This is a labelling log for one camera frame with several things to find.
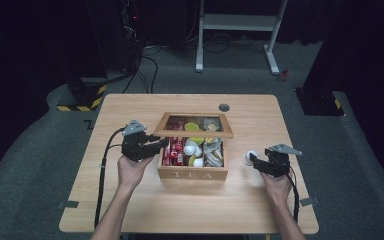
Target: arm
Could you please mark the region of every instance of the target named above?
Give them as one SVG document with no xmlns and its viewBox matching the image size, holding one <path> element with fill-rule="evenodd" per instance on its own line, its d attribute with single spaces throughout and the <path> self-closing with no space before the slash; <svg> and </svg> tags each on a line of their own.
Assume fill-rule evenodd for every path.
<svg viewBox="0 0 384 240">
<path fill-rule="evenodd" d="M 287 176 L 273 178 L 263 172 L 260 174 L 264 179 L 282 239 L 305 239 L 287 205 L 288 195 L 292 188 Z"/>
<path fill-rule="evenodd" d="M 91 239 L 120 239 L 120 230 L 130 197 L 152 159 L 153 157 L 150 157 L 141 162 L 130 161 L 125 156 L 118 159 L 118 188 Z"/>
</svg>

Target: open box lid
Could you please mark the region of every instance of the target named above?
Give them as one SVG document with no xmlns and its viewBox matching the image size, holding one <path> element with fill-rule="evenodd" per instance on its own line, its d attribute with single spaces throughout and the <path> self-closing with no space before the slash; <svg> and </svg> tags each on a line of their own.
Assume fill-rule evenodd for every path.
<svg viewBox="0 0 384 240">
<path fill-rule="evenodd" d="M 154 131 L 157 137 L 233 138 L 224 114 L 166 112 Z"/>
</svg>

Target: wooden box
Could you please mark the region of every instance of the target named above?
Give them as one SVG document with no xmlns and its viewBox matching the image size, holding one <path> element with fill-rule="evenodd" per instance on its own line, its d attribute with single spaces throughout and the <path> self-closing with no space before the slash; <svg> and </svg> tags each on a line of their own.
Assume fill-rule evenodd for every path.
<svg viewBox="0 0 384 240">
<path fill-rule="evenodd" d="M 233 132 L 224 114 L 167 112 L 153 134 L 170 139 L 158 159 L 160 178 L 226 179 L 228 158 L 223 139 L 233 138 Z"/>
</svg>

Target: white metal stand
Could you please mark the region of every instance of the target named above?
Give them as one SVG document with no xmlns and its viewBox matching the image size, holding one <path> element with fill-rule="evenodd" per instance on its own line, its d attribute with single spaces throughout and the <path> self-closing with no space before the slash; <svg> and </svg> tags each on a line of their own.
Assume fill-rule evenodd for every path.
<svg viewBox="0 0 384 240">
<path fill-rule="evenodd" d="M 273 56 L 273 46 L 282 23 L 283 13 L 285 12 L 288 0 L 282 0 L 280 10 L 276 16 L 256 16 L 256 15 L 229 15 L 229 14 L 205 14 L 205 0 L 201 0 L 201 10 L 199 18 L 199 40 L 196 55 L 196 71 L 204 70 L 203 52 L 203 33 L 204 29 L 220 30 L 245 30 L 272 32 L 269 45 L 264 45 L 264 52 L 270 65 L 273 75 L 279 74 L 276 60 Z"/>
</svg>

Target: wooden tabletop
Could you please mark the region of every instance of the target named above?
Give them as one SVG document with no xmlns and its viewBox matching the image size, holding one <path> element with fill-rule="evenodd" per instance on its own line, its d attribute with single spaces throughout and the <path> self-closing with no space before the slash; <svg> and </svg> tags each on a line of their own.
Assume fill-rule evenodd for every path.
<svg viewBox="0 0 384 240">
<path fill-rule="evenodd" d="M 156 156 L 145 170 L 124 219 L 122 232 L 136 233 L 277 233 L 271 205 L 259 172 L 243 162 L 249 150 L 267 159 L 264 149 L 291 140 L 276 97 L 272 95 L 225 94 L 109 94 L 105 97 L 92 136 L 74 182 L 69 201 L 77 208 L 65 208 L 60 222 L 64 232 L 92 232 L 98 197 L 100 164 L 110 136 L 132 119 L 147 126 L 152 134 L 164 112 L 221 113 L 220 104 L 233 130 L 226 141 L 229 172 L 225 181 L 160 179 Z M 113 144 L 121 144 L 121 134 Z M 108 153 L 101 215 L 117 187 L 117 159 L 120 147 Z M 308 197 L 297 159 L 290 155 L 297 177 L 300 199 Z M 288 205 L 293 210 L 291 192 Z M 300 207 L 298 224 L 305 234 L 319 229 L 312 206 Z"/>
</svg>

